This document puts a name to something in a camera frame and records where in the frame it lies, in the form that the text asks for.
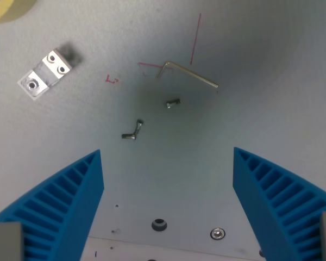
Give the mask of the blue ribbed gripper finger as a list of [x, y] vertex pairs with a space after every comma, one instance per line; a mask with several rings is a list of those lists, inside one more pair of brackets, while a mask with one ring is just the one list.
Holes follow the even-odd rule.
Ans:
[[0, 223], [22, 225], [24, 260], [80, 260], [103, 191], [95, 150], [8, 205]]
[[322, 260], [326, 191], [238, 147], [233, 188], [266, 260]]

